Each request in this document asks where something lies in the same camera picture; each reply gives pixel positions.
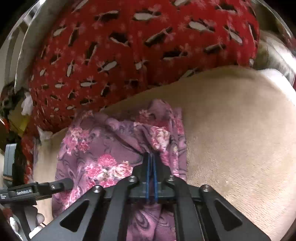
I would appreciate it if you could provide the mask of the left hand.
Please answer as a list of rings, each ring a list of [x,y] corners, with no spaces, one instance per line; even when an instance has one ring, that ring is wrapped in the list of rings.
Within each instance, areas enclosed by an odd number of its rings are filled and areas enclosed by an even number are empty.
[[[9,224],[20,240],[31,240],[42,228],[45,218],[34,206],[14,205]]]

